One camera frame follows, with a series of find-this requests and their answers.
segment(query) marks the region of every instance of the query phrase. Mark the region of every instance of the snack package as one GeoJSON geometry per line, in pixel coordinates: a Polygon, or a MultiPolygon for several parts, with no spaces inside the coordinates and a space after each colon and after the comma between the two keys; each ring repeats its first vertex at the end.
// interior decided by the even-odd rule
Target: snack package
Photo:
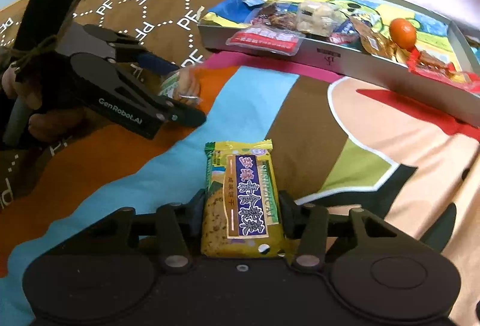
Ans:
{"type": "Polygon", "coordinates": [[[209,257],[277,257],[285,250],[272,141],[211,142],[202,253],[209,257]]]}
{"type": "Polygon", "coordinates": [[[357,18],[350,17],[353,27],[360,35],[363,48],[368,53],[396,61],[397,45],[380,33],[371,30],[365,23],[357,18]]]}
{"type": "Polygon", "coordinates": [[[297,5],[291,2],[269,0],[250,20],[252,25],[265,24],[276,28],[295,30],[297,27],[297,5]]]}
{"type": "Polygon", "coordinates": [[[188,105],[200,103],[200,83],[191,66],[181,68],[166,76],[159,96],[167,96],[188,105]]]}
{"type": "Polygon", "coordinates": [[[257,24],[235,33],[226,44],[293,56],[304,37],[300,32],[257,24]]]}
{"type": "Polygon", "coordinates": [[[426,51],[414,48],[406,65],[411,73],[455,86],[469,93],[480,93],[480,77],[477,74],[455,71],[452,63],[445,64],[426,51]]]}
{"type": "MultiPolygon", "coordinates": [[[[361,21],[369,28],[372,28],[379,20],[380,16],[374,13],[368,13],[366,11],[357,9],[354,10],[350,17],[356,18],[357,20],[361,21]]],[[[349,44],[352,43],[359,38],[359,34],[353,23],[351,22],[350,18],[347,18],[339,27],[337,27],[333,33],[328,38],[330,42],[335,44],[349,44]]]]}
{"type": "Polygon", "coordinates": [[[348,18],[333,31],[328,40],[334,44],[348,44],[358,40],[360,35],[348,18]]]}
{"type": "Polygon", "coordinates": [[[329,37],[344,18],[336,5],[327,2],[305,1],[298,6],[297,30],[329,37]]]}

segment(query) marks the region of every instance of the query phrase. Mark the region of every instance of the orange fruit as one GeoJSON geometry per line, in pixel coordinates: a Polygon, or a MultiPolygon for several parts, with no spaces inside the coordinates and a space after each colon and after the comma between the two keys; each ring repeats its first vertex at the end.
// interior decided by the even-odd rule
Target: orange fruit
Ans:
{"type": "Polygon", "coordinates": [[[390,23],[390,38],[400,48],[411,51],[417,41],[417,30],[405,18],[396,18],[390,23]]]}

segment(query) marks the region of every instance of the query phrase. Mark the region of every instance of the finger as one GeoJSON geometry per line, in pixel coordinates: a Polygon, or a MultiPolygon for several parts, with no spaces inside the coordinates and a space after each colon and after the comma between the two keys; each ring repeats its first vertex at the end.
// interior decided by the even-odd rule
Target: finger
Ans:
{"type": "Polygon", "coordinates": [[[25,103],[32,109],[37,110],[42,106],[42,87],[37,80],[27,80],[23,83],[13,83],[15,91],[25,103]]]}
{"type": "Polygon", "coordinates": [[[15,72],[12,67],[9,67],[2,75],[1,84],[5,94],[10,100],[13,100],[17,97],[17,92],[15,91],[15,87],[13,86],[14,82],[15,72]]]}
{"type": "Polygon", "coordinates": [[[2,87],[7,97],[11,100],[21,97],[32,109],[37,110],[42,106],[42,89],[36,80],[24,83],[15,82],[15,68],[8,68],[2,76],[2,87]]]}
{"type": "Polygon", "coordinates": [[[57,109],[30,117],[28,130],[40,141],[51,142],[75,128],[85,119],[83,108],[57,109]]]}

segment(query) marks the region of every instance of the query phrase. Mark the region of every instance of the yellow wrapper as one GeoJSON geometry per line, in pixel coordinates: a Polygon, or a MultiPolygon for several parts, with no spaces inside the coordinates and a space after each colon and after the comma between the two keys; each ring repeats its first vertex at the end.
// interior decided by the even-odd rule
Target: yellow wrapper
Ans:
{"type": "Polygon", "coordinates": [[[211,142],[202,253],[209,257],[277,257],[283,254],[271,140],[211,142]]]}

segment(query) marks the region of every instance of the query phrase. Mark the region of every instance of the red snack package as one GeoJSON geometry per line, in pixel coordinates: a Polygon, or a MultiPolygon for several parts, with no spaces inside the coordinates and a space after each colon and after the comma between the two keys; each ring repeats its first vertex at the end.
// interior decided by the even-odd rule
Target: red snack package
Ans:
{"type": "Polygon", "coordinates": [[[304,37],[300,32],[257,24],[235,33],[226,44],[293,56],[304,37]]]}
{"type": "Polygon", "coordinates": [[[455,71],[452,63],[446,65],[425,51],[420,52],[414,48],[406,65],[411,73],[455,86],[469,93],[480,93],[480,77],[477,74],[455,71]]]}

